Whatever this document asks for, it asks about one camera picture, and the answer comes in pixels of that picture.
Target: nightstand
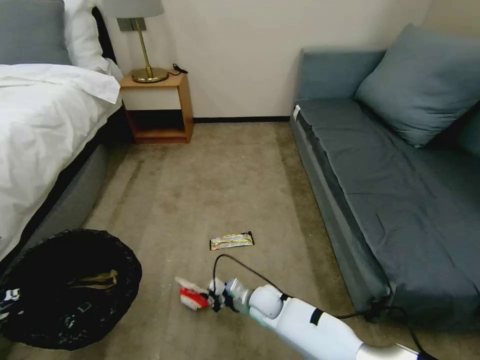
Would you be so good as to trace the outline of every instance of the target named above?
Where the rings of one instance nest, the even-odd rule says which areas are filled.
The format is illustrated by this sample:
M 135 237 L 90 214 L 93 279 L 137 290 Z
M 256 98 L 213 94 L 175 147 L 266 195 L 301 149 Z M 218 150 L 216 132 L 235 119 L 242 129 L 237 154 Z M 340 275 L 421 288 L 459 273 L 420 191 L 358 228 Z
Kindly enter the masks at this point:
M 190 142 L 194 122 L 186 74 L 170 75 L 160 82 L 139 83 L 128 73 L 120 81 L 120 88 L 137 144 Z

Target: trash can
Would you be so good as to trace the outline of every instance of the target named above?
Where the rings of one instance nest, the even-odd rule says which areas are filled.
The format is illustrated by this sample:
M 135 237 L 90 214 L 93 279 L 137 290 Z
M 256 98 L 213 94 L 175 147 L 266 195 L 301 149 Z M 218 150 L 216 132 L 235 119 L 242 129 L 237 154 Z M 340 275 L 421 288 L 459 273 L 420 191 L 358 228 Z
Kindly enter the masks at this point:
M 0 331 L 34 347 L 83 348 L 120 321 L 141 278 L 134 252 L 106 231 L 54 235 L 27 251 L 3 277 Z

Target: carpet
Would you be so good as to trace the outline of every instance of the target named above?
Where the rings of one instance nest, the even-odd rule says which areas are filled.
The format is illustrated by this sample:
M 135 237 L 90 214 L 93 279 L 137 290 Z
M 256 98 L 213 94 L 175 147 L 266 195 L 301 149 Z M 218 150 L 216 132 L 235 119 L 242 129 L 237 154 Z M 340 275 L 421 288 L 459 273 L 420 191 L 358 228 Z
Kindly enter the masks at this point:
M 102 194 L 85 224 L 105 229 L 143 266 L 137 299 L 102 341 L 75 352 L 15 344 L 8 360 L 301 359 L 254 320 L 226 309 L 193 312 L 175 276 L 206 286 L 227 253 L 289 294 L 331 314 L 353 311 L 287 123 L 197 124 L 189 145 L 112 150 Z M 209 250 L 209 239 L 252 231 L 255 246 Z M 263 285 L 228 259 L 217 276 Z M 346 320 L 376 346 L 415 345 L 405 326 Z M 420 330 L 440 359 L 479 359 L 479 333 Z

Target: black baseboard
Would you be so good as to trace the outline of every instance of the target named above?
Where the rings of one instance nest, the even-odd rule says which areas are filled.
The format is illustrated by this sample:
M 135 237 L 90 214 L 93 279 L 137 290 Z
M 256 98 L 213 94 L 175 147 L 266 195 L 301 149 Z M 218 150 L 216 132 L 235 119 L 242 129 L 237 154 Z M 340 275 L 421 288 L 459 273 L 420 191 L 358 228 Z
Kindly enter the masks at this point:
M 207 123 L 286 123 L 290 116 L 194 117 L 195 124 Z

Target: red object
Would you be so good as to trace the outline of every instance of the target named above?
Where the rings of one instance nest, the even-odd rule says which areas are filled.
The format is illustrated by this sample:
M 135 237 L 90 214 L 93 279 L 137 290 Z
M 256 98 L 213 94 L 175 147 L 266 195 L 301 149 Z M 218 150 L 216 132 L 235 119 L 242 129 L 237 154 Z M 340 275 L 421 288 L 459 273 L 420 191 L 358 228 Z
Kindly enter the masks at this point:
M 192 310 L 208 308 L 210 304 L 201 293 L 180 287 L 180 301 Z

